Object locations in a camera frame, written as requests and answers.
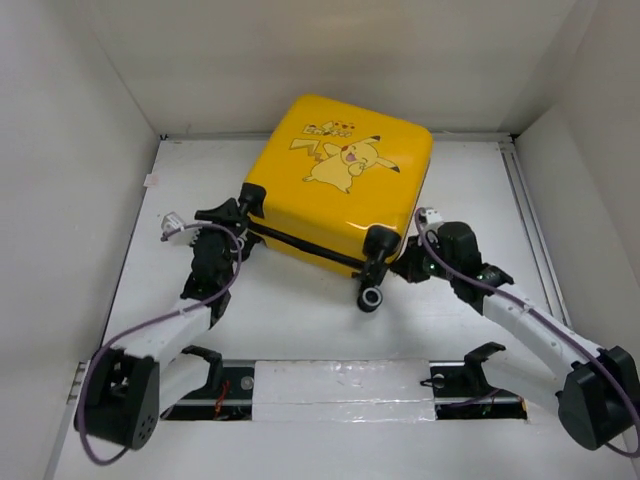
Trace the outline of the yellow hard-shell suitcase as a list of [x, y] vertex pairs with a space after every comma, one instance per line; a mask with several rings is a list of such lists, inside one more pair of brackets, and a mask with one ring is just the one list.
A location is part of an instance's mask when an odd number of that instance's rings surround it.
[[373, 312], [433, 145], [420, 125], [302, 95], [245, 177], [239, 208], [267, 247], [357, 280], [358, 308]]

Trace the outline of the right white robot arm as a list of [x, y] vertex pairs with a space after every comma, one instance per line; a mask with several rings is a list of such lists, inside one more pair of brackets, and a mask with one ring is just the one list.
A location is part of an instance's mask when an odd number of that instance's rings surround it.
[[483, 261], [473, 230], [420, 208], [416, 235], [392, 269], [409, 283], [439, 278], [456, 297], [509, 332], [548, 369], [531, 370], [497, 343], [464, 359], [462, 381], [473, 393], [501, 389], [557, 416], [581, 447], [597, 450], [639, 427], [639, 377], [623, 348], [606, 349], [570, 330], [535, 303], [513, 278]]

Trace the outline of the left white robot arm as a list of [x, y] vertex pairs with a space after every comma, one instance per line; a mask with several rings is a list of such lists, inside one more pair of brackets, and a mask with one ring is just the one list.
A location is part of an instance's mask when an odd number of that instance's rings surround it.
[[214, 353], [193, 346], [224, 315], [230, 288], [243, 262], [241, 238], [249, 203], [229, 199], [199, 211], [187, 224], [165, 217], [161, 239], [187, 240], [193, 257], [179, 299], [169, 312], [107, 340], [93, 355], [77, 400], [74, 427], [85, 453], [106, 466], [89, 440], [115, 444], [123, 453], [141, 449], [161, 413], [192, 391], [212, 396], [222, 387]]

